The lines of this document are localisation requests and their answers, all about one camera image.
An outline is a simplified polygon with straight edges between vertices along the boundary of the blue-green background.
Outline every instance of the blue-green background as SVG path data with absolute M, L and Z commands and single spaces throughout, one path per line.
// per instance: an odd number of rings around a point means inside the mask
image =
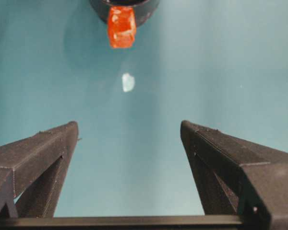
M 57 216 L 202 214 L 183 119 L 288 151 L 288 0 L 162 0 L 126 50 L 88 0 L 0 0 L 0 145 L 79 124 Z

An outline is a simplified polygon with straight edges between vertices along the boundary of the white object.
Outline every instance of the white object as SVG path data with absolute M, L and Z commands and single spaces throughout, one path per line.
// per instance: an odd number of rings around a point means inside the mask
M 123 91 L 130 92 L 135 86 L 135 79 L 129 73 L 124 73 L 122 76 Z

